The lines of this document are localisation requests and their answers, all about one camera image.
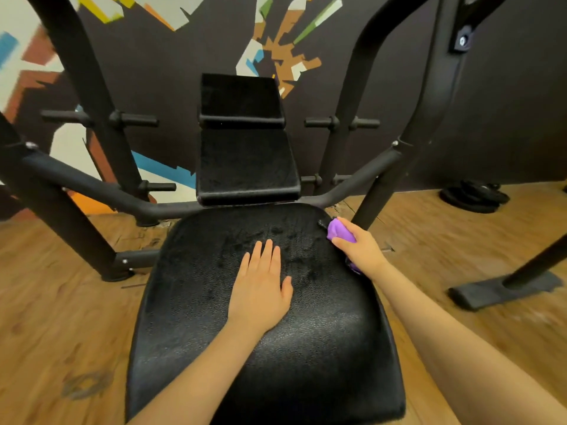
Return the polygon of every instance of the purple cloth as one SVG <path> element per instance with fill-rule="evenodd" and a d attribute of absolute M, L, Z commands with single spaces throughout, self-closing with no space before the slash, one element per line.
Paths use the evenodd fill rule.
<path fill-rule="evenodd" d="M 337 218 L 330 221 L 329 227 L 327 228 L 327 239 L 333 240 L 335 237 L 340 237 L 351 243 L 356 243 L 356 238 L 354 238 L 354 235 Z M 351 262 L 350 259 L 347 258 L 346 263 L 355 273 L 362 273 L 358 269 L 358 267 Z"/>

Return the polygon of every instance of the weight plate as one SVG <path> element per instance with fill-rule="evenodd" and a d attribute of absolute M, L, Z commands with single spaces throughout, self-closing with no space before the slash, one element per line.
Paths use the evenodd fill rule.
<path fill-rule="evenodd" d="M 439 191 L 439 198 L 451 206 L 474 213 L 494 213 L 498 204 L 477 203 L 464 195 L 461 188 L 448 187 Z"/>
<path fill-rule="evenodd" d="M 461 180 L 461 187 L 469 195 L 491 201 L 496 204 L 506 204 L 510 197 L 504 192 L 493 189 L 490 186 L 474 180 Z"/>

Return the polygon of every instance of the yellow paint shape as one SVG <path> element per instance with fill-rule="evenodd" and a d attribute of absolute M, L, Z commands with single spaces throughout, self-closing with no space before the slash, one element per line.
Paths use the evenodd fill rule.
<path fill-rule="evenodd" d="M 116 213 L 106 204 L 100 203 L 92 198 L 86 197 L 77 192 L 71 196 L 75 204 L 81 209 L 85 215 L 101 215 L 107 213 Z"/>
<path fill-rule="evenodd" d="M 167 23 L 167 21 L 162 18 L 159 13 L 157 13 L 152 6 L 150 6 L 149 4 L 144 4 L 144 8 L 148 11 L 148 13 L 150 13 L 152 16 L 154 16 L 154 18 L 156 18 L 158 21 L 160 21 L 163 25 L 165 25 L 167 28 L 169 28 L 172 31 L 175 31 L 175 28 L 173 28 L 170 24 Z"/>
<path fill-rule="evenodd" d="M 120 1 L 120 3 L 122 3 L 124 6 L 131 8 L 133 5 L 136 4 L 135 0 L 118 0 Z"/>
<path fill-rule="evenodd" d="M 110 18 L 104 14 L 104 12 L 96 5 L 96 3 L 92 0 L 79 0 L 83 6 L 85 6 L 89 11 L 94 14 L 99 20 L 103 22 L 103 24 L 107 24 L 110 22 Z"/>

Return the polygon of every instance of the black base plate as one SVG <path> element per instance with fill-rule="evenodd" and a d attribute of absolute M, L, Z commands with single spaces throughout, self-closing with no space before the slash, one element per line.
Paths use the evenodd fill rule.
<path fill-rule="evenodd" d="M 563 281 L 550 271 L 536 277 L 520 289 L 509 289 L 502 284 L 507 276 L 467 283 L 447 291 L 453 302 L 465 309 L 476 312 L 484 307 L 518 300 L 539 292 L 551 292 L 562 286 Z"/>

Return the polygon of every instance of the right hand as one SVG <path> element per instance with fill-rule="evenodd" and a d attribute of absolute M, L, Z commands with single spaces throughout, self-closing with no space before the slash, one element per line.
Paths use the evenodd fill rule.
<path fill-rule="evenodd" d="M 372 234 L 358 225 L 340 216 L 338 220 L 354 235 L 356 243 L 351 243 L 340 237 L 333 238 L 331 242 L 342 250 L 367 278 L 376 277 L 384 264 L 388 264 L 378 243 L 376 243 Z"/>

